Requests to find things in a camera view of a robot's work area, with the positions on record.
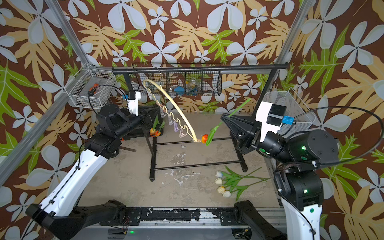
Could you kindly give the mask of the orange tulip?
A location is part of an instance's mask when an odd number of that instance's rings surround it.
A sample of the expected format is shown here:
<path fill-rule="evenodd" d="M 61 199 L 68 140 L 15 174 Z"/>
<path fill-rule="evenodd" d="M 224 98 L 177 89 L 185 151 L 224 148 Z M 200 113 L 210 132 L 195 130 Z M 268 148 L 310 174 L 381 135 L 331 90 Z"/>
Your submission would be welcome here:
<path fill-rule="evenodd" d="M 165 121 L 162 117 L 156 116 L 153 126 L 150 129 L 150 136 L 151 137 L 159 137 L 164 132 L 165 127 Z"/>

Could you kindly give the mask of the black metal clothes rack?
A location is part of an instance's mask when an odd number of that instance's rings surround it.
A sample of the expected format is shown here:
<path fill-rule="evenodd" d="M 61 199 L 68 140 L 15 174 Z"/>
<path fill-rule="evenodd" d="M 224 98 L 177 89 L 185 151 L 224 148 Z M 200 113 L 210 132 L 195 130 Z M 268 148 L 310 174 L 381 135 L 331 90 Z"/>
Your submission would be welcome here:
<path fill-rule="evenodd" d="M 122 75 L 125 78 L 127 87 L 129 90 L 133 90 L 132 81 L 130 75 L 136 74 L 152 74 L 159 73 L 161 76 L 163 74 L 166 75 L 166 86 L 170 86 L 169 73 L 180 73 L 184 75 L 184 79 L 187 78 L 187 73 L 196 72 L 200 73 L 201 80 L 204 79 L 205 72 L 217 72 L 218 79 L 222 78 L 223 74 L 268 74 L 269 77 L 267 79 L 266 85 L 263 88 L 261 95 L 257 101 L 257 104 L 254 108 L 254 111 L 251 116 L 245 115 L 237 115 L 235 116 L 236 121 L 245 121 L 252 120 L 255 121 L 257 108 L 261 105 L 261 102 L 266 95 L 268 89 L 270 88 L 275 76 L 277 75 L 277 71 L 287 69 L 288 64 L 272 64 L 272 65 L 250 65 L 250 66 L 219 66 L 219 67 L 185 67 L 185 68 L 112 68 L 112 72 L 114 75 Z M 185 168 L 196 168 L 196 167 L 208 167 L 208 166 L 218 166 L 218 165 L 228 165 L 228 164 L 240 164 L 242 171 L 245 173 L 248 171 L 248 166 L 244 160 L 243 153 L 237 149 L 239 140 L 237 139 L 237 135 L 230 131 L 230 136 L 225 138 L 212 138 L 212 141 L 223 141 L 223 140 L 231 140 L 234 146 L 234 151 L 237 154 L 237 160 L 234 161 L 224 161 L 224 162 L 215 162 L 215 163 L 205 163 L 205 164 L 195 164 L 195 165 L 184 165 L 184 166 L 175 166 L 175 167 L 157 167 L 157 150 L 159 146 L 165 145 L 176 145 L 176 144 L 187 144 L 187 143 L 197 143 L 198 138 L 196 135 L 196 131 L 193 128 L 193 124 L 198 127 L 205 127 L 208 129 L 210 125 L 208 123 L 208 117 L 214 116 L 214 114 L 202 114 L 202 113 L 188 113 L 187 115 L 182 112 L 178 105 L 174 105 L 174 108 L 177 110 L 177 115 L 181 116 L 183 121 L 186 124 L 186 127 L 189 129 L 192 134 L 191 141 L 178 141 L 178 142 L 158 142 L 158 138 L 154 137 L 151 142 L 148 142 L 152 158 L 151 158 L 151 167 L 150 167 L 150 181 L 155 180 L 155 174 L 157 171 L 165 171 L 165 170 L 175 170 L 175 169 L 185 169 Z"/>

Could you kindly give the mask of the cream clip hanger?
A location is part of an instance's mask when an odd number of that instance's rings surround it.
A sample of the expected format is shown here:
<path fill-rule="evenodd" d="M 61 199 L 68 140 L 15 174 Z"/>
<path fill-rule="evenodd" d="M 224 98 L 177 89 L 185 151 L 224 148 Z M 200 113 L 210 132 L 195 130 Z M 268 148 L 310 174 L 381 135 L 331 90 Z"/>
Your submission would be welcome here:
<path fill-rule="evenodd" d="M 184 125 L 182 125 L 182 122 L 179 118 L 175 118 L 175 114 L 172 111 L 169 111 L 167 106 L 164 106 L 160 101 L 156 99 L 155 94 L 152 92 L 150 87 L 147 86 L 147 83 L 157 88 L 169 100 L 169 102 L 174 106 L 176 111 L 179 113 L 180 117 L 183 119 L 185 123 Z M 188 135 L 193 139 L 193 143 L 201 142 L 201 140 L 197 138 L 195 130 L 192 127 L 191 123 L 189 122 L 188 118 L 184 115 L 183 111 L 180 109 L 177 103 L 172 99 L 172 97 L 167 93 L 167 91 L 163 89 L 161 85 L 158 85 L 156 82 L 152 80 L 146 79 L 146 80 L 143 80 L 143 87 L 153 97 L 153 99 L 156 101 L 156 104 L 172 119 L 173 123 L 177 123 L 182 130 L 185 130 L 185 132 L 182 132 L 180 138 L 183 138 L 186 135 Z"/>

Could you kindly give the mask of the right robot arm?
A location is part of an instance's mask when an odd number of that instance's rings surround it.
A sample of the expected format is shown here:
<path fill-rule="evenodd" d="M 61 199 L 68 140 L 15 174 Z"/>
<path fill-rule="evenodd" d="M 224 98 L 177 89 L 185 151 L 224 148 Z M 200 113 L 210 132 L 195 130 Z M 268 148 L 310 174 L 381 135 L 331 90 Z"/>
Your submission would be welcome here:
<path fill-rule="evenodd" d="M 221 120 L 237 140 L 242 154 L 257 151 L 279 163 L 274 182 L 282 198 L 287 235 L 269 230 L 265 221 L 247 204 L 237 206 L 239 218 L 247 222 L 260 239 L 318 240 L 324 202 L 324 185 L 316 170 L 338 161 L 337 140 L 324 130 L 301 131 L 284 137 L 276 125 L 249 116 L 223 114 Z"/>

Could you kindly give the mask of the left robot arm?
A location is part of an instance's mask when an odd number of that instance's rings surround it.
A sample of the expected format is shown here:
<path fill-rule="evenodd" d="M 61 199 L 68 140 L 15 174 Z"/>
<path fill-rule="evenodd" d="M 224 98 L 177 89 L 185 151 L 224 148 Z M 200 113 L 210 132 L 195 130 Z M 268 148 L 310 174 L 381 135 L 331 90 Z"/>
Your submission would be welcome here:
<path fill-rule="evenodd" d="M 160 117 L 157 107 L 139 107 L 137 114 L 117 105 L 105 105 L 96 114 L 96 133 L 85 143 L 79 159 L 61 183 L 40 204 L 31 204 L 26 214 L 59 240 L 70 240 L 80 230 L 101 222 L 122 224 L 126 205 L 110 200 L 91 207 L 77 205 L 86 186 L 98 170 L 119 154 L 124 138 L 142 130 L 146 138 Z"/>

